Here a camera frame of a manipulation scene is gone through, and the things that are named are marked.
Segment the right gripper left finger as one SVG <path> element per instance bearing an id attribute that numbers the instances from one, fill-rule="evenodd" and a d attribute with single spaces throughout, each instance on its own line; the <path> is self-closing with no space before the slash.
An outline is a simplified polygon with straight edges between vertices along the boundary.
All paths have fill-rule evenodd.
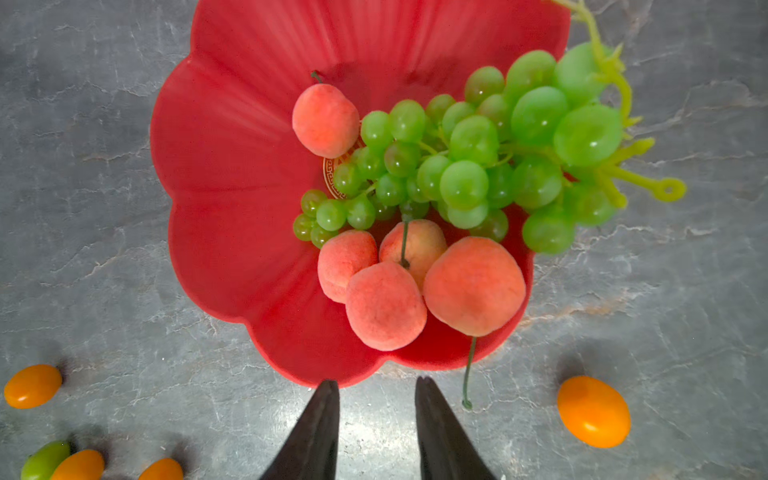
<path id="1" fill-rule="evenodd" d="M 261 479 L 335 479 L 339 421 L 338 383 L 324 380 Z"/>

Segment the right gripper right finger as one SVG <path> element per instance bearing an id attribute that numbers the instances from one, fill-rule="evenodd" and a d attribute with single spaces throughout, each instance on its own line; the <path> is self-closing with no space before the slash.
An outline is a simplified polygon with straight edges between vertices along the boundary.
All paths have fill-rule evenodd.
<path id="1" fill-rule="evenodd" d="M 415 413 L 422 479 L 495 479 L 431 377 L 416 381 Z"/>

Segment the small orange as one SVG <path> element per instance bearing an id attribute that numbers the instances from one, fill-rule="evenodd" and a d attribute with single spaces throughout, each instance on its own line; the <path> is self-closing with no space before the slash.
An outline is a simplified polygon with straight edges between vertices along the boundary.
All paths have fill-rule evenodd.
<path id="1" fill-rule="evenodd" d="M 557 407 L 566 429 L 592 447 L 616 447 L 630 433 L 628 404 L 618 391 L 598 379 L 576 376 L 563 382 Z"/>

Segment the pink peach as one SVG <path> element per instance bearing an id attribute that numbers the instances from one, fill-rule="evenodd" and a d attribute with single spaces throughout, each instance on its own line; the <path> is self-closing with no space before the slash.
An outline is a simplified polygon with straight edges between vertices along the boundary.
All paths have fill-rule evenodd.
<path id="1" fill-rule="evenodd" d="M 394 262 L 354 274 L 346 289 L 345 309 L 353 332 L 379 351 L 409 345 L 427 323 L 427 309 L 415 280 Z"/>
<path id="2" fill-rule="evenodd" d="M 521 268 L 504 247 L 470 236 L 450 246 L 432 265 L 423 296 L 438 320 L 465 335 L 482 337 L 518 312 L 526 284 Z"/>
<path id="3" fill-rule="evenodd" d="M 298 97 L 292 127 L 310 152 L 334 159 L 348 152 L 357 141 L 360 115 L 338 88 L 321 83 L 307 88 Z"/>
<path id="4" fill-rule="evenodd" d="M 323 293 L 344 304 L 353 275 L 378 262 L 378 247 L 367 231 L 349 230 L 326 241 L 318 257 L 318 279 Z"/>
<path id="5" fill-rule="evenodd" d="M 380 262 L 401 263 L 402 254 L 408 263 L 406 270 L 423 290 L 425 277 L 432 265 L 447 250 L 442 229 L 425 219 L 410 221 L 405 234 L 404 222 L 399 222 L 382 240 L 379 247 Z"/>

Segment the red flower-shaped fruit bowl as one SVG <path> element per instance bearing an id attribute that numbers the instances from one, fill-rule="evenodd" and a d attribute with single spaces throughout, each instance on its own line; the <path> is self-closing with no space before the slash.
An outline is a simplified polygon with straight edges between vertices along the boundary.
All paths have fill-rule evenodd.
<path id="1" fill-rule="evenodd" d="M 307 387 L 351 386 L 387 361 L 451 370 L 493 353 L 518 316 L 477 342 L 437 319 L 393 352 L 357 338 L 321 290 L 317 248 L 293 233 L 301 196 L 324 178 L 292 110 L 314 74 L 361 114 L 459 96 L 479 67 L 506 69 L 531 50 L 562 55 L 569 29 L 551 1 L 200 2 L 190 54 L 161 89 L 150 132 L 186 294 L 245 325 L 273 369 Z"/>

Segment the green fake grape bunch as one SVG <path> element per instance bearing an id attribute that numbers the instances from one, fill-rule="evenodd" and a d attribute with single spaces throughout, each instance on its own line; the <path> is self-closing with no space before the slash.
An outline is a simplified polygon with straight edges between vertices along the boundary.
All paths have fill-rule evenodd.
<path id="1" fill-rule="evenodd" d="M 508 208 L 516 206 L 525 213 L 523 244 L 557 255 L 578 227 L 600 226 L 627 206 L 620 183 L 661 202 L 682 199 L 683 181 L 624 168 L 654 140 L 631 134 L 637 118 L 622 50 L 602 42 L 584 2 L 564 8 L 584 23 L 588 39 L 562 56 L 531 50 L 507 71 L 481 67 L 462 100 L 404 99 L 389 111 L 359 114 L 349 151 L 321 157 L 327 187 L 302 195 L 294 236 L 322 246 L 346 228 L 366 231 L 394 215 L 410 222 L 436 211 L 457 229 L 501 241 Z"/>

